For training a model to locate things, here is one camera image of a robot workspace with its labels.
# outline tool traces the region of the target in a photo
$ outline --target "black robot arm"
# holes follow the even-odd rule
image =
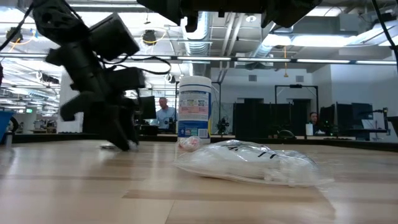
[[[51,49],[45,61],[64,66],[80,94],[60,108],[65,121],[84,112],[85,131],[101,135],[122,150],[128,140],[138,144],[134,134],[134,110],[139,106],[124,97],[126,90],[145,87],[139,68],[105,68],[100,62],[126,58],[139,51],[129,31],[114,13],[88,28],[64,0],[33,0],[33,17],[38,32],[60,47]]]

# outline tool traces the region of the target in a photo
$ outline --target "plastic container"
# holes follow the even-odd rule
[[[207,77],[183,77],[180,82],[178,138],[198,136],[210,143],[211,80]]]
[[[14,113],[8,111],[0,111],[0,139],[4,136],[10,119]]]
[[[305,134],[307,136],[313,136],[313,125],[312,124],[305,125]]]

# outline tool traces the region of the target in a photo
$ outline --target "blue label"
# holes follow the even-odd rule
[[[210,138],[208,133],[207,121],[179,121],[178,136],[188,138],[190,136],[199,136],[199,138]]]

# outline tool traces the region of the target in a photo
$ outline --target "blue bin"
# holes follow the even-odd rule
[[[6,132],[8,123],[14,113],[8,111],[0,111],[0,139],[4,136]]]

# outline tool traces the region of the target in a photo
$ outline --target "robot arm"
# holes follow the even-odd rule
[[[124,97],[124,91],[144,88],[143,72],[134,67],[114,71],[100,64],[139,51],[118,14],[88,28],[65,0],[33,0],[33,17],[37,30],[60,46],[45,61],[64,66],[71,88],[80,92],[61,106],[62,119],[73,121],[76,113],[84,112],[86,131],[122,150],[129,149],[128,140],[138,143],[132,118],[139,105]]]
[[[188,18],[187,32],[197,29],[198,11],[218,12],[224,17],[226,12],[261,14],[261,27],[271,21],[282,27],[291,27],[322,0],[137,0],[139,4],[170,19],[177,25],[184,17]]]

